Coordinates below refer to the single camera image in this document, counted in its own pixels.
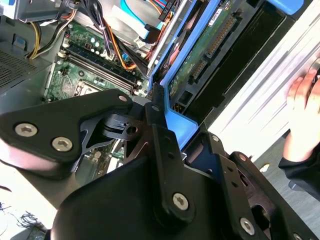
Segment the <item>blue plastic bracket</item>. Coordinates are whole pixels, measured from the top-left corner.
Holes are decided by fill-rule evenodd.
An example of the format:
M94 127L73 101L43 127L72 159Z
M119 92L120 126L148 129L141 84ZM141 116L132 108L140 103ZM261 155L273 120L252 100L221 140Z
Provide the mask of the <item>blue plastic bracket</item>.
M267 0L278 9L284 11L288 15L295 14L303 5L304 0Z

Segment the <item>yellow wire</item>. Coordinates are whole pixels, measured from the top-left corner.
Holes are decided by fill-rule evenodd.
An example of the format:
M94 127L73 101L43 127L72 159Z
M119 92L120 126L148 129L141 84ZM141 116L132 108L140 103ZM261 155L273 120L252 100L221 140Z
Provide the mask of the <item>yellow wire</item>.
M35 44L34 44L34 49L33 49L33 51L32 51L32 55L30 56L30 59L32 59L35 55L37 55L37 52L38 52L38 50L39 50L39 45L40 45L39 39L40 39L40 37L39 37L38 29L37 29L35 23L34 23L34 22L30 22L30 24L32 25L32 27L33 27L33 29L34 29L34 32L35 32Z

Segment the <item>motherboard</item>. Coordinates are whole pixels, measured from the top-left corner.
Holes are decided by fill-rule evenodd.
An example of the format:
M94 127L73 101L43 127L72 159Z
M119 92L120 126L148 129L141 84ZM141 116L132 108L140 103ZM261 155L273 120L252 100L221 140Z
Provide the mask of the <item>motherboard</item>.
M123 55L126 64L131 60ZM148 80L137 69L124 69L114 54L107 55L102 36L91 28L72 22L64 32L46 85L44 102L82 96L108 89L119 89L131 98L145 97ZM113 143L87 152L82 161L94 166L92 181L122 165L124 142ZM80 164L78 171L83 171Z

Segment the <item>metal panel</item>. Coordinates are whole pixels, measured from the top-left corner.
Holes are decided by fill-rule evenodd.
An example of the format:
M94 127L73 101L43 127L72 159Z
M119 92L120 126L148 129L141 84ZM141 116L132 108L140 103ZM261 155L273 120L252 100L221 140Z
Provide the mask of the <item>metal panel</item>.
M0 114L42 103L49 62L24 59L26 52L0 43Z
M314 0L210 126L228 153L256 160L288 129L286 95L320 56L320 0Z

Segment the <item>bolt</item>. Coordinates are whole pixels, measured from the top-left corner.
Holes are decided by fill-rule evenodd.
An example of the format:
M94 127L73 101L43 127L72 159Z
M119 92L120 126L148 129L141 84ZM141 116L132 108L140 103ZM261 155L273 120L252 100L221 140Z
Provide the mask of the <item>bolt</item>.
M245 217L242 217L240 219L240 224L243 230L245 230L247 234L251 236L255 235L255 228L248 219L246 219Z
M59 152L68 152L72 149L72 141L66 137L56 137L52 141L52 147Z
M30 123L21 123L14 128L16 134L22 137L32 137L37 134L38 129Z
M128 101L125 96L121 96L121 95L119 96L119 99L124 102Z
M152 105L152 109L153 110L155 110L155 111L157 111L157 112L159 112L160 110L159 110L159 107L158 106L156 106L156 105Z
M213 140L215 140L216 142L219 142L219 138L216 135L212 135Z
M189 207L189 203L188 203L187 198L186 198L184 195L182 195L181 193L178 193L178 192L175 193L175 194L173 195L172 200L173 200L174 205L175 205L178 209L180 209L180 210L182 210L182 211L187 210L188 207Z
M244 156L242 154L239 154L239 158L241 158L242 161L246 161L247 160L246 156Z
M293 234L295 240L303 240L297 233Z

